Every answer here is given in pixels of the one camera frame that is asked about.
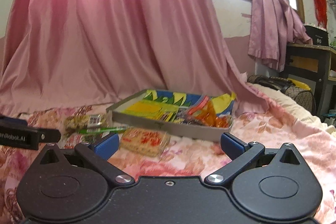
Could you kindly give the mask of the green sausage stick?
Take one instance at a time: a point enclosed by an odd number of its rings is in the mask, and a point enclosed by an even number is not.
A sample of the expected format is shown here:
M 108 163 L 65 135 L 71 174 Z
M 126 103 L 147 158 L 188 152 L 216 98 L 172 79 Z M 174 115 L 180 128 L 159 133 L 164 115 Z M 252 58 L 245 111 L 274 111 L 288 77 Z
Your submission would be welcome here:
M 79 134 L 102 134 L 102 133 L 110 133 L 110 132 L 124 132 L 127 129 L 125 126 L 121 127 L 91 127 L 91 128 L 83 128 L 78 131 Z

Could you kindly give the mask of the nut bar clear wrapper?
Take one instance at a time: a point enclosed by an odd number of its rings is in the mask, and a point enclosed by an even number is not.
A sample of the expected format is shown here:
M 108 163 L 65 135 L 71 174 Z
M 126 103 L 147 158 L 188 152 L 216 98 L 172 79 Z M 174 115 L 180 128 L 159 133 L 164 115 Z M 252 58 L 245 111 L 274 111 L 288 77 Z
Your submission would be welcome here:
M 68 116 L 64 121 L 66 132 L 78 132 L 81 134 L 96 132 L 101 128 L 112 126 L 112 115 L 86 114 Z

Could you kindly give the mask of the rice cracker pack red text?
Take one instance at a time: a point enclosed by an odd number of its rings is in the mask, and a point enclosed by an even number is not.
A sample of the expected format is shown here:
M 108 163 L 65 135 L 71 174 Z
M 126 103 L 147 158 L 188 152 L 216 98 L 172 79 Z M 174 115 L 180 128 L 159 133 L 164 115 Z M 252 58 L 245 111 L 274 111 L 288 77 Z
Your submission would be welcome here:
M 167 132 L 137 127 L 128 128 L 120 139 L 120 147 L 148 157 L 161 155 L 169 143 Z

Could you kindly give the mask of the purple white sachet packet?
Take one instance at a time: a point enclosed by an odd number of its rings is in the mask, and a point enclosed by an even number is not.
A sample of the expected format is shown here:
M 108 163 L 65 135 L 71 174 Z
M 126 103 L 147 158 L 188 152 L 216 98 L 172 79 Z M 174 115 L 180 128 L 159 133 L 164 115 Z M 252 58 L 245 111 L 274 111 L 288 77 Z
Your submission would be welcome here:
M 194 123 L 196 120 L 192 115 L 188 114 L 188 111 L 189 111 L 188 107 L 180 107 L 176 113 L 173 123 L 176 123 L 176 124 Z

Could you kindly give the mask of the yellow green candy bar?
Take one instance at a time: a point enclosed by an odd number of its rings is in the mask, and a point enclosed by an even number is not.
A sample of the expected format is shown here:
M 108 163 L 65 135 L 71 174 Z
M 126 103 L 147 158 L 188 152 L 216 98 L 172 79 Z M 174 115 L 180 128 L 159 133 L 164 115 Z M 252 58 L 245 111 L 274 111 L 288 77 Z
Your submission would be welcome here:
M 163 102 L 140 100 L 122 111 L 127 115 L 152 119 L 157 121 L 173 121 L 179 107 Z

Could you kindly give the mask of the orange snack packet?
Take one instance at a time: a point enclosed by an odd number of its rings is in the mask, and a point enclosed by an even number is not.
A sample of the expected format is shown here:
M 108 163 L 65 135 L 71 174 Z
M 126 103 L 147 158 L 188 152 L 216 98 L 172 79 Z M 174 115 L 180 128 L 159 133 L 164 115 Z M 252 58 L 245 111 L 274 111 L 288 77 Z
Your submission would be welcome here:
M 232 125 L 231 115 L 217 114 L 209 96 L 201 96 L 186 110 L 186 116 L 208 127 L 229 128 Z

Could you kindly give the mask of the grey tray with cartoon towel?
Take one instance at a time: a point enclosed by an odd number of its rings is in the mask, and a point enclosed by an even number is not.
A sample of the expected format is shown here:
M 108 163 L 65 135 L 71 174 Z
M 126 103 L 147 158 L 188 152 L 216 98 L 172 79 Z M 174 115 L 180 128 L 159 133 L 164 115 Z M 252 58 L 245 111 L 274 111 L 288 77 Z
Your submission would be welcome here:
M 222 133 L 231 131 L 233 103 L 217 113 L 218 118 L 224 118 L 224 126 L 210 127 L 187 114 L 203 98 L 199 94 L 145 89 L 114 103 L 106 111 L 111 113 L 112 121 L 121 124 L 161 130 L 180 137 L 219 141 Z

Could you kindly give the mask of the patterned brown bag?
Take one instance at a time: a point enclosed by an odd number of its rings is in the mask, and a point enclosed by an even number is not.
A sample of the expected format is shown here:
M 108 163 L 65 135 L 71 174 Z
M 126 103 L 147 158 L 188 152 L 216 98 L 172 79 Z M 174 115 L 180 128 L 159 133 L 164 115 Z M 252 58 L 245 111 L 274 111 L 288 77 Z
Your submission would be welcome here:
M 280 91 L 311 114 L 316 113 L 315 97 L 311 88 L 305 83 L 281 77 L 266 77 L 263 75 L 251 75 L 247 78 L 247 81 L 252 84 L 259 84 Z

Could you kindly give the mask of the dark wooden desk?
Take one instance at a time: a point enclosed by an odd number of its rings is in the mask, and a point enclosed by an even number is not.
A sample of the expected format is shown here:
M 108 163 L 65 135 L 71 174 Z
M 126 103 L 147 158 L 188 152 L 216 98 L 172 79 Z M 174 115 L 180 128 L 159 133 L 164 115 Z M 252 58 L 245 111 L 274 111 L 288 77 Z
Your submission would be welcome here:
M 319 118 L 335 108 L 335 50 L 327 46 L 287 44 L 285 68 L 279 76 L 299 77 L 315 83 L 315 114 Z

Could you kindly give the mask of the pink curtain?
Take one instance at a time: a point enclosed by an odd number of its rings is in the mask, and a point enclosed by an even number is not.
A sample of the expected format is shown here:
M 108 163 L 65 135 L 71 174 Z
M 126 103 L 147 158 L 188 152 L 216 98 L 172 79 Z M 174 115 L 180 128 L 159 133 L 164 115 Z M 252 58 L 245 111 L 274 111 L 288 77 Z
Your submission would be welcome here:
M 143 89 L 267 101 L 242 79 L 212 0 L 14 0 L 1 113 L 116 102 Z

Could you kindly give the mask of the purple window curtain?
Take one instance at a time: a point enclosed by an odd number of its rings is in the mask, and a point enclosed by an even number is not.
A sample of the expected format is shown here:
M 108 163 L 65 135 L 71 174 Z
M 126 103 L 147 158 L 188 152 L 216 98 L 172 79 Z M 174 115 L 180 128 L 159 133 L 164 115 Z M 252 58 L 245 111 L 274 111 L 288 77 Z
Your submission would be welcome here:
M 252 0 L 248 55 L 278 72 L 288 43 L 312 45 L 299 15 L 287 0 Z

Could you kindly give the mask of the black box on desk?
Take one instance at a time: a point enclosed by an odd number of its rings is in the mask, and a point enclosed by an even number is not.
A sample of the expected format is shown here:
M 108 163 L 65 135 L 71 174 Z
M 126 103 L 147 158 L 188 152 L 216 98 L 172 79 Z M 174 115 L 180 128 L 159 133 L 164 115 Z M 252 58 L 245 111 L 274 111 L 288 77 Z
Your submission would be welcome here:
M 312 25 L 305 25 L 307 35 L 312 39 L 316 46 L 329 46 L 328 32 L 321 28 Z

